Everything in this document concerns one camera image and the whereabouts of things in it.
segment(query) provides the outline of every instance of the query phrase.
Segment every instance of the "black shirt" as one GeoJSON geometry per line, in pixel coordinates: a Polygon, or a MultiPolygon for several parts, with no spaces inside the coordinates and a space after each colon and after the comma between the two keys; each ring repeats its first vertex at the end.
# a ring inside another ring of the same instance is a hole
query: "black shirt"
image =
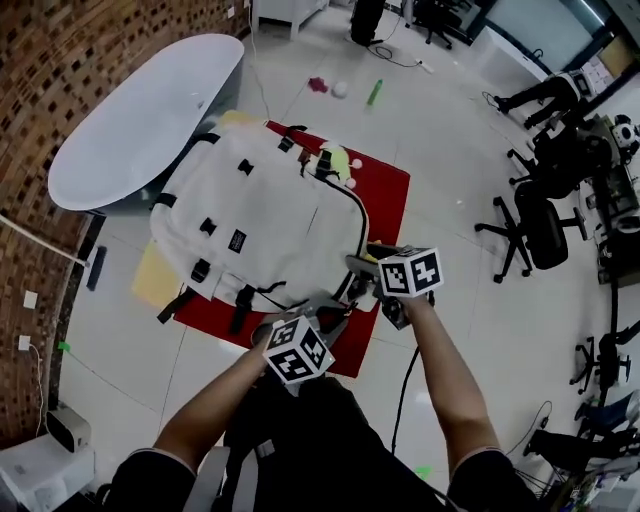
{"type": "MultiPolygon", "coordinates": [[[[305,385],[300,398],[250,393],[225,435],[228,480],[215,510],[229,510],[249,450],[271,440],[259,459],[256,512],[450,510],[395,458],[369,427],[353,395],[334,379],[305,385]]],[[[157,450],[132,454],[118,469],[107,509],[182,511],[196,475],[157,450]]],[[[502,452],[481,450],[454,471],[450,499],[468,512],[527,512],[536,499],[502,452]]]]}

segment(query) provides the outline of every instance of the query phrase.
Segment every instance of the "red mat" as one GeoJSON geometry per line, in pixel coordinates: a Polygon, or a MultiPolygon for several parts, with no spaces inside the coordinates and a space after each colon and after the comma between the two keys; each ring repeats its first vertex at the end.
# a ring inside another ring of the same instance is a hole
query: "red mat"
{"type": "MultiPolygon", "coordinates": [[[[267,126],[284,135],[284,126],[271,121],[267,126]]],[[[301,132],[294,132],[293,138],[315,152],[319,152],[325,142],[301,132]]],[[[347,152],[351,161],[354,158],[362,160],[362,168],[352,169],[351,174],[356,180],[354,192],[369,215],[369,241],[381,240],[384,244],[395,244],[409,191],[409,175],[357,151],[347,149],[347,152]]],[[[242,332],[231,335],[229,326],[234,309],[220,300],[209,301],[198,295],[176,314],[175,319],[217,338],[249,348],[251,332],[260,323],[264,313],[249,313],[242,332]]],[[[355,310],[351,314],[347,328],[331,347],[336,362],[329,369],[330,372],[347,377],[358,376],[377,314],[378,306],[370,313],[355,310]]]]}

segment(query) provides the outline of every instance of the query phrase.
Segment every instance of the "white cabinet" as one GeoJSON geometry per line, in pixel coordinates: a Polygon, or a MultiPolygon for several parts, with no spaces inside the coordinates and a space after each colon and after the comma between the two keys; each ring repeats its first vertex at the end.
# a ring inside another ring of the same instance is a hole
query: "white cabinet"
{"type": "Polygon", "coordinates": [[[329,0],[253,0],[253,29],[258,30],[260,18],[291,23],[291,39],[295,39],[303,23],[316,11],[329,5],[329,0]]]}

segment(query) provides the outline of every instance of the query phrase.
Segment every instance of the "white ball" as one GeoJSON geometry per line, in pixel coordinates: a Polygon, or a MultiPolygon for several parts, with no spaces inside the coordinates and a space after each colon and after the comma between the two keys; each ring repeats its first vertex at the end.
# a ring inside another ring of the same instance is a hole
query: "white ball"
{"type": "Polygon", "coordinates": [[[344,98],[347,96],[347,89],[349,88],[349,86],[347,85],[347,82],[337,82],[334,86],[333,89],[331,89],[331,93],[336,97],[336,98],[344,98]]]}

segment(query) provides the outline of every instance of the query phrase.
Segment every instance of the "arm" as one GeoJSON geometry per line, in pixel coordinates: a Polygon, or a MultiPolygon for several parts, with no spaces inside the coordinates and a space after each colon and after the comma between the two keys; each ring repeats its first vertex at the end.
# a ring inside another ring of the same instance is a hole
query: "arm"
{"type": "Polygon", "coordinates": [[[164,427],[154,447],[177,456],[197,471],[226,430],[244,396],[264,371],[267,362],[262,353],[266,342],[265,339],[240,356],[184,405],[164,427]]]}
{"type": "Polygon", "coordinates": [[[427,388],[447,442],[449,471],[479,448],[498,448],[482,392],[425,297],[403,301],[418,342],[427,388]]]}

